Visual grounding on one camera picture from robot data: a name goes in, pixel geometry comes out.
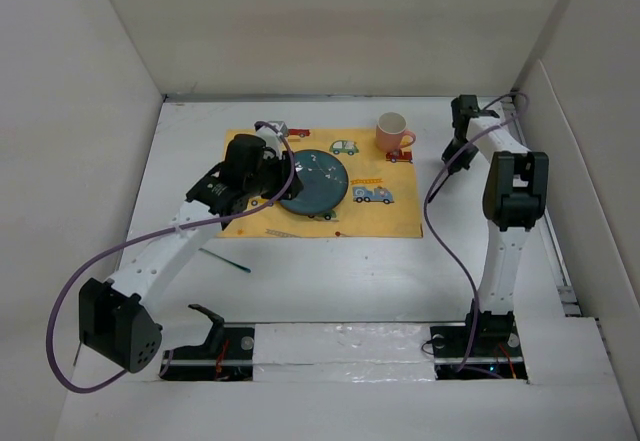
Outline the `teal ceramic plate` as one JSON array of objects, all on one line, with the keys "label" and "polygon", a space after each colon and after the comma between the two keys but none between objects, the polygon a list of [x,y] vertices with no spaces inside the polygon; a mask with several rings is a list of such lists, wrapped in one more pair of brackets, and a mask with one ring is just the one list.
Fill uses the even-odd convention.
[{"label": "teal ceramic plate", "polygon": [[308,149],[294,155],[295,169],[303,189],[292,200],[280,205],[290,213],[303,216],[327,215],[344,199],[349,186],[345,166],[332,154]]}]

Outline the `pink ceramic mug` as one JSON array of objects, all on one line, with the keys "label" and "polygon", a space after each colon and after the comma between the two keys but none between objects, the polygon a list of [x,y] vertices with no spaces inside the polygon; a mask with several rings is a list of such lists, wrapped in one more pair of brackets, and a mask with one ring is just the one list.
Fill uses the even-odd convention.
[{"label": "pink ceramic mug", "polygon": [[382,114],[376,124],[375,143],[385,153],[402,150],[416,142],[416,135],[408,129],[406,119],[396,112]]}]

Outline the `yellow car-print cloth placemat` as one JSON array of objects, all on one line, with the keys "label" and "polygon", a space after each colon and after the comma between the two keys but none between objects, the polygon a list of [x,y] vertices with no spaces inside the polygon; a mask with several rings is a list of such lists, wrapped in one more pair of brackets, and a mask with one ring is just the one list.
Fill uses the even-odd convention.
[{"label": "yellow car-print cloth placemat", "polygon": [[422,215],[413,153],[380,151],[372,128],[290,128],[288,142],[297,154],[299,177],[316,175],[340,186],[342,199],[317,214],[297,214],[278,202],[232,222],[221,238],[420,238]]}]

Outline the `purple metallic spoon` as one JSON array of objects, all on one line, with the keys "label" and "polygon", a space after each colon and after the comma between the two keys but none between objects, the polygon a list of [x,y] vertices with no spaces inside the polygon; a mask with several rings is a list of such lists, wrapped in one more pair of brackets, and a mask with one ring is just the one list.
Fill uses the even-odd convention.
[{"label": "purple metallic spoon", "polygon": [[433,189],[432,193],[427,198],[427,204],[430,204],[435,199],[435,197],[437,196],[439,191],[442,189],[446,181],[449,179],[449,177],[450,177],[449,174],[446,174],[443,177],[443,179],[439,182],[439,184]]}]

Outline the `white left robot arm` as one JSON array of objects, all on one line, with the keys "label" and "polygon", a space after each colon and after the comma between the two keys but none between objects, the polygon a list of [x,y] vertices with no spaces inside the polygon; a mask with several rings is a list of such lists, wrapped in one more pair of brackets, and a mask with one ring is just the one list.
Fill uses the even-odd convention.
[{"label": "white left robot arm", "polygon": [[105,281],[88,280],[79,292],[82,344],[129,373],[146,367],[160,349],[161,327],[151,312],[191,258],[248,209],[258,196],[291,199],[302,189],[285,137],[262,126],[239,134],[225,157],[186,195],[169,231]]}]

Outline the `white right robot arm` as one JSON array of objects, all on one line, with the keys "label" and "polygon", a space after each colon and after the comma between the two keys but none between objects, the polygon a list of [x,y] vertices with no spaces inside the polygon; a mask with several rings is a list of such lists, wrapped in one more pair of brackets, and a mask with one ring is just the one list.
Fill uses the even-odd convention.
[{"label": "white right robot arm", "polygon": [[478,288],[479,310],[503,316],[514,309],[513,295],[521,251],[546,209],[549,158],[531,151],[474,95],[451,102],[453,138],[442,154],[447,173],[469,169],[481,154],[489,163],[482,196],[489,241]]}]

